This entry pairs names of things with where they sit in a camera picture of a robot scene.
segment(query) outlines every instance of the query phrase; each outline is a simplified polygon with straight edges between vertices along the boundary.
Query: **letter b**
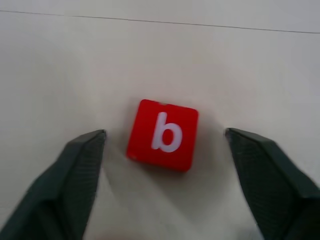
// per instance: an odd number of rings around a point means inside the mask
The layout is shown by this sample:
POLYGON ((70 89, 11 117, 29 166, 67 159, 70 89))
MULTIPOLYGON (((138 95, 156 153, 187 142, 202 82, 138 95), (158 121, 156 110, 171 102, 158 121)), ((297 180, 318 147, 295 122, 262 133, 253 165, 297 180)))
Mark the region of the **letter b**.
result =
POLYGON ((167 113, 160 112, 158 114, 155 130, 153 134, 152 149, 161 149, 166 153, 172 153, 180 147, 182 141, 182 130, 181 127, 175 123, 167 123, 167 113), (164 144, 163 142, 163 134, 165 130, 171 130, 173 133, 173 140, 169 145, 164 144))

